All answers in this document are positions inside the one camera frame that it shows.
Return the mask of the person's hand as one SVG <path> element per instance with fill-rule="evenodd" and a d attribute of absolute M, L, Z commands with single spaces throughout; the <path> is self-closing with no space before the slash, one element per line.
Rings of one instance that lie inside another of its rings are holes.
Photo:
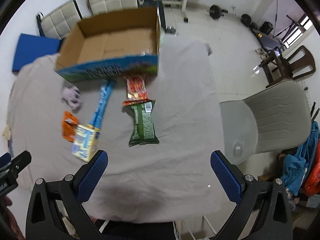
<path fill-rule="evenodd" d="M 1 198 L 1 206 L 4 208 L 5 222 L 8 224 L 11 231 L 14 233 L 17 239 L 23 240 L 23 236 L 20 227 L 17 224 L 16 218 L 13 213 L 8 209 L 8 206 L 12 206 L 12 201 L 9 197 L 4 196 Z"/>

